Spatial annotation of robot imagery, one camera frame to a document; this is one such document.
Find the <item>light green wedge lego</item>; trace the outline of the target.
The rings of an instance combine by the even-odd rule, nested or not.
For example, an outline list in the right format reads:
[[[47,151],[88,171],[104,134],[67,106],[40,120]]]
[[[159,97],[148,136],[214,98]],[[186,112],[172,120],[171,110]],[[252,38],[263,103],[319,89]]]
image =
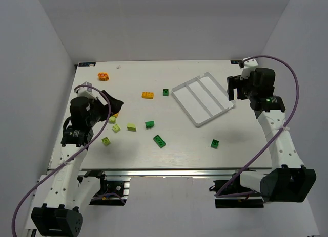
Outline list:
[[[127,130],[135,132],[136,131],[136,125],[133,124],[133,123],[128,123],[127,124]]]

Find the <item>orange round lego piece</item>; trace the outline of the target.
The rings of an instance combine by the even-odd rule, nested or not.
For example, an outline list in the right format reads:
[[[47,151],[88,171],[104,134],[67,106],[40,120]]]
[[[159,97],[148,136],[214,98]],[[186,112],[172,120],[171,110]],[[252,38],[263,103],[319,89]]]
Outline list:
[[[109,75],[106,72],[100,72],[97,74],[99,81],[108,81]]]

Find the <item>orange 2x4 lego brick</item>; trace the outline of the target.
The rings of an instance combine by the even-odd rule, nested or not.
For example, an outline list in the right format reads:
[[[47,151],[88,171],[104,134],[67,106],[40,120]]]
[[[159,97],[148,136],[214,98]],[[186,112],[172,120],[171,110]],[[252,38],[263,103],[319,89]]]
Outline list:
[[[144,92],[142,92],[141,97],[144,98],[144,99],[153,99],[154,98],[154,93],[144,91]]]

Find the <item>dark green sloped lego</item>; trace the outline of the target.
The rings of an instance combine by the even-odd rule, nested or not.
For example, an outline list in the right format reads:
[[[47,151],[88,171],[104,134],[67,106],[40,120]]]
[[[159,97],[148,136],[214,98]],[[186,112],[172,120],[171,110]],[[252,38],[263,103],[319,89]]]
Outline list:
[[[146,121],[145,122],[146,129],[151,129],[151,128],[154,127],[154,125],[155,125],[155,122],[154,121]]]

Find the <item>dark green square lego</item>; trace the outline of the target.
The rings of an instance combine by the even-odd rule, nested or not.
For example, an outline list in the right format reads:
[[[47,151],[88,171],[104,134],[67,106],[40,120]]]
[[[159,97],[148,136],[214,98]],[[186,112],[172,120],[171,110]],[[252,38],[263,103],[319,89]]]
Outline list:
[[[163,96],[168,96],[169,95],[169,90],[168,89],[163,89],[162,94],[163,94]]]

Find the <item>dark green 2x4 lego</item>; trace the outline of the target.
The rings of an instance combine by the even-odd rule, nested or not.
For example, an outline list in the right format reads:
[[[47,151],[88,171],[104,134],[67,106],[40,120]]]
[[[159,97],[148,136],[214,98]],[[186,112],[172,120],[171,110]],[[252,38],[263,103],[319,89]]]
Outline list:
[[[163,148],[166,143],[165,141],[161,138],[160,135],[156,135],[153,140],[155,141],[155,143],[160,147],[160,148]]]

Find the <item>dark green 2x2 lego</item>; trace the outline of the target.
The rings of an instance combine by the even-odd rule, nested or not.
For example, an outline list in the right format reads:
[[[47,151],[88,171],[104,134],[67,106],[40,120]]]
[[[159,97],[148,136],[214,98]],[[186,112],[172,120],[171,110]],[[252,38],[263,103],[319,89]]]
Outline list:
[[[213,139],[211,142],[211,148],[217,149],[219,146],[219,141],[216,139]]]

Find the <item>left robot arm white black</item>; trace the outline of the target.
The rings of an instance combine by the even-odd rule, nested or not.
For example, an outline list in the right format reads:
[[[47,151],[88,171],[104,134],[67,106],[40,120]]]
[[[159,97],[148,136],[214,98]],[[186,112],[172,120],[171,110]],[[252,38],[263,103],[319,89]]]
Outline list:
[[[100,91],[106,104],[87,90],[77,89],[70,101],[70,116],[63,125],[59,171],[41,207],[34,207],[31,219],[41,236],[78,236],[83,224],[83,212],[92,197],[100,191],[99,176],[79,176],[81,164],[90,142],[97,138],[93,127],[108,122],[117,114],[123,102]]]

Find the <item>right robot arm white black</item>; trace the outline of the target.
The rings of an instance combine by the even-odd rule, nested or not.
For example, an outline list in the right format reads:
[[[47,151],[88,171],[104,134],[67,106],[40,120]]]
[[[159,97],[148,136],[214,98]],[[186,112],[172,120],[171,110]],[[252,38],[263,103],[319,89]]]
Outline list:
[[[284,103],[274,95],[274,70],[256,68],[245,78],[230,76],[227,82],[229,100],[237,92],[238,99],[250,101],[271,156],[270,173],[244,170],[238,176],[240,186],[260,193],[265,201],[303,202],[316,181],[316,174],[306,168],[293,145],[285,125]]]

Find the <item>light green sloped lego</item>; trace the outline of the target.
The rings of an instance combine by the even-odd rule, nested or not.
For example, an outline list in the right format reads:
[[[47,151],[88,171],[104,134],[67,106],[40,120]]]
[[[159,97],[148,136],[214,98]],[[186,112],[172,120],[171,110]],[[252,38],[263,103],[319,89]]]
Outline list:
[[[115,116],[111,116],[108,120],[109,123],[111,124],[115,124],[116,123],[116,117]]]

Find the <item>light green 2x2 lego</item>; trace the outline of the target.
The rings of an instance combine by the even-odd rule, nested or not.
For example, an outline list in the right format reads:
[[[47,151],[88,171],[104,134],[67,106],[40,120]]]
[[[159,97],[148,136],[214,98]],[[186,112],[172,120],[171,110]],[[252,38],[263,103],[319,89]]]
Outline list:
[[[113,132],[117,133],[121,130],[121,128],[119,125],[115,124],[112,126],[112,130],[113,130]]]

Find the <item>light green square lego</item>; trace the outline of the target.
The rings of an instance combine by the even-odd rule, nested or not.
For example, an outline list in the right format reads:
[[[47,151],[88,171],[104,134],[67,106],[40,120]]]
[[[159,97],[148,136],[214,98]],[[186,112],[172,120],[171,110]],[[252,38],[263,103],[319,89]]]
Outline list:
[[[102,138],[102,143],[104,146],[108,146],[109,144],[111,144],[111,141],[109,140],[108,137],[104,137]]]

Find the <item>white three-compartment tray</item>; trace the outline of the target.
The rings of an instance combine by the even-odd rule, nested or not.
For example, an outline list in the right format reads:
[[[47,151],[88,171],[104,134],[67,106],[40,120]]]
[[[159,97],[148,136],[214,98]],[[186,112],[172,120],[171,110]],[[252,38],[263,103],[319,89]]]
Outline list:
[[[195,127],[209,123],[235,106],[235,101],[228,100],[226,90],[209,72],[172,88],[171,95]]]

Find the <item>left blue corner label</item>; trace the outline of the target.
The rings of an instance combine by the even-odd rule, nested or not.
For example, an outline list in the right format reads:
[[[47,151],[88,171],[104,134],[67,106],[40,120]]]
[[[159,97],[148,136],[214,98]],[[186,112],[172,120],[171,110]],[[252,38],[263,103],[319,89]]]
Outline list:
[[[79,67],[93,67],[96,65],[96,62],[80,62]]]

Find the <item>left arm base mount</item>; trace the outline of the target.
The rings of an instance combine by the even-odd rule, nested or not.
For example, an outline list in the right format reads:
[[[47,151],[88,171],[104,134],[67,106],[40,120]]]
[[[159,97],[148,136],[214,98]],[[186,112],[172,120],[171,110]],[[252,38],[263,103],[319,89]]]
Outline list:
[[[106,175],[102,170],[87,171],[84,177],[97,179],[99,191],[92,197],[89,205],[124,206],[129,195],[130,179]]]

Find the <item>aluminium front rail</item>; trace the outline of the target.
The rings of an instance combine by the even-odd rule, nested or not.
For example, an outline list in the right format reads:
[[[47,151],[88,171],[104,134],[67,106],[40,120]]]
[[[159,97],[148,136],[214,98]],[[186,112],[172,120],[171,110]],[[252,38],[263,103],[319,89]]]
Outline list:
[[[229,176],[238,171],[237,168],[208,169],[83,169],[78,175],[105,174],[108,177],[214,177]]]

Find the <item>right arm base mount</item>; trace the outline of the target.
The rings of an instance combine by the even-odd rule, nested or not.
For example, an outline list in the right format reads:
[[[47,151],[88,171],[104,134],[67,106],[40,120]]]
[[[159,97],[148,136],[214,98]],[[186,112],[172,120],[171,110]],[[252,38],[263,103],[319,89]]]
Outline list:
[[[265,201],[258,192],[240,185],[238,180],[228,185],[219,195],[215,196],[216,209],[248,209],[264,208]]]

